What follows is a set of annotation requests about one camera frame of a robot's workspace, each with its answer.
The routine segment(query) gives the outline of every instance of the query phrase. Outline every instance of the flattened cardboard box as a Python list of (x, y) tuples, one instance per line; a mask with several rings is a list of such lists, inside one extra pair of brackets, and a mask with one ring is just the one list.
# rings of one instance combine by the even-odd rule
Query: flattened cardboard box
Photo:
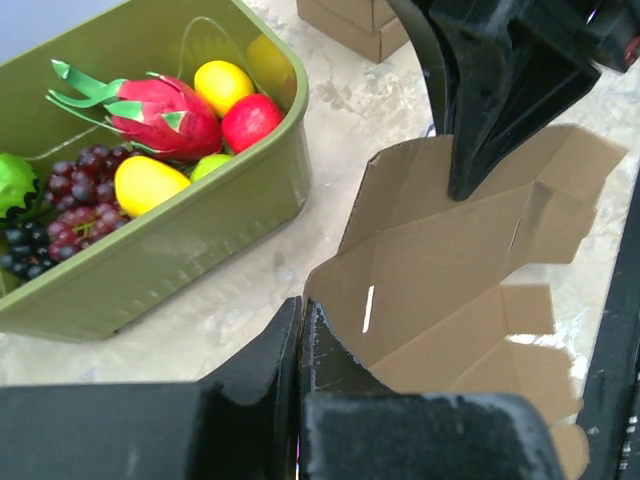
[(296, 2), (298, 16), (302, 20), (374, 63), (386, 60), (409, 41), (407, 32), (397, 17), (375, 33), (369, 33), (316, 0)]
[(447, 196), (451, 149), (450, 137), (417, 139), (369, 162), (339, 251), (311, 273), (305, 298), (398, 392), (526, 397), (576, 480), (588, 446), (563, 423), (582, 405), (571, 359), (509, 340), (553, 333), (549, 286), (501, 283), (527, 263), (573, 260), (625, 150), (575, 126), (548, 127), (458, 203)]
[(387, 0), (318, 0), (342, 18), (375, 33), (396, 17)]

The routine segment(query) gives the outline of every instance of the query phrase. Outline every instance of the grapes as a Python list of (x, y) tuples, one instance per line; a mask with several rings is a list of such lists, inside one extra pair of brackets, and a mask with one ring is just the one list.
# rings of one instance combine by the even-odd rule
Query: grapes
[(94, 177), (100, 170), (102, 170), (103, 157), (98, 157), (93, 153), (83, 155), (76, 162), (76, 168), (82, 172), (85, 172), (91, 177)]
[(61, 177), (71, 178), (74, 167), (71, 162), (57, 162), (53, 164), (53, 174), (60, 175)]
[(49, 255), (49, 235), (38, 222), (29, 221), (4, 232), (9, 251), (0, 266), (23, 282), (39, 277), (55, 265)]
[(47, 182), (44, 201), (59, 211), (98, 203), (115, 203), (113, 177), (120, 164), (132, 155), (148, 155), (124, 146), (109, 149), (94, 145), (78, 152), (75, 162), (57, 162)]
[(71, 195), (85, 205), (92, 205), (96, 202), (96, 188), (93, 183), (76, 183), (71, 187)]
[(57, 196), (68, 195), (71, 193), (71, 187), (73, 187), (71, 179), (59, 175), (51, 175), (49, 185), (47, 185), (49, 191)]
[(112, 203), (116, 200), (116, 191), (113, 180), (108, 180), (96, 187), (96, 198), (100, 203)]
[(47, 229), (52, 238), (49, 256), (58, 262), (67, 260), (126, 225), (129, 220), (123, 212), (108, 203), (100, 203), (93, 208), (82, 206), (67, 210)]

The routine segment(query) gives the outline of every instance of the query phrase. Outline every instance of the dragon fruit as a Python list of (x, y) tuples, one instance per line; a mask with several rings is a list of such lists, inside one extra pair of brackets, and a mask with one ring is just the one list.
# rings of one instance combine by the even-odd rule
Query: dragon fruit
[[(111, 129), (155, 158), (190, 162), (222, 150), (220, 122), (211, 107), (181, 80), (148, 72), (152, 78), (102, 83), (68, 63), (52, 63), (57, 75), (87, 98), (74, 99), (49, 90), (49, 101)], [(111, 114), (107, 123), (76, 110), (98, 105)]]

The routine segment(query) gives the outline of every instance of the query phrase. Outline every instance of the red apple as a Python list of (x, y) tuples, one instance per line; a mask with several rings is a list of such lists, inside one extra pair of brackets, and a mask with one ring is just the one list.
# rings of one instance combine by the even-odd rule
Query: red apple
[(273, 132), (283, 118), (273, 100), (254, 93), (238, 100), (222, 118), (222, 135), (238, 154)]

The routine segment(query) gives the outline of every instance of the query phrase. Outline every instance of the green leaf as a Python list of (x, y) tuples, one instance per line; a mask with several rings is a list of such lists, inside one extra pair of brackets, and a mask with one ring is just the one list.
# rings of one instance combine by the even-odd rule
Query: green leaf
[(187, 112), (171, 112), (163, 114), (162, 118), (172, 130), (180, 133), (180, 125), (182, 125), (182, 120), (186, 115)]
[(105, 84), (82, 73), (75, 67), (60, 60), (51, 60), (53, 70), (56, 74), (73, 88), (87, 97), (93, 97), (98, 91), (105, 87)]
[(120, 86), (122, 85), (122, 83), (119, 80), (116, 80), (116, 82), (104, 85), (99, 91), (96, 91), (93, 97), (85, 99), (67, 97), (66, 95), (56, 92), (55, 90), (49, 90), (48, 93), (58, 101), (65, 103), (71, 107), (91, 108), (100, 103), (112, 103), (118, 100), (118, 91), (120, 90)]
[(70, 113), (70, 114), (72, 114), (72, 115), (75, 115), (75, 116), (76, 116), (76, 117), (78, 117), (78, 118), (81, 118), (81, 119), (83, 119), (83, 120), (86, 120), (87, 122), (93, 123), (93, 124), (98, 125), (98, 126), (100, 126), (100, 127), (108, 128), (109, 130), (111, 130), (111, 131), (113, 131), (113, 132), (115, 132), (115, 133), (117, 133), (117, 134), (121, 134), (121, 133), (122, 133), (120, 130), (118, 130), (118, 129), (117, 129), (117, 128), (115, 128), (115, 127), (112, 127), (111, 125), (105, 125), (104, 123), (99, 122), (99, 121), (98, 121), (98, 120), (96, 120), (95, 118), (88, 117), (87, 115), (83, 115), (83, 114), (82, 114), (82, 113), (80, 113), (80, 112), (76, 112), (76, 111), (75, 111), (73, 108), (71, 108), (70, 106), (65, 105), (64, 103), (59, 102), (56, 98), (54, 98), (54, 97), (52, 97), (52, 96), (50, 96), (50, 95), (46, 95), (46, 96), (45, 96), (45, 98), (46, 98), (47, 100), (49, 100), (51, 103), (53, 103), (54, 105), (56, 105), (57, 107), (60, 107), (61, 109), (63, 109), (63, 110), (65, 110), (65, 111), (69, 112), (69, 113)]
[(104, 108), (111, 115), (116, 117), (128, 118), (135, 122), (144, 123), (144, 115), (142, 114), (142, 103), (134, 101), (115, 102), (105, 105)]

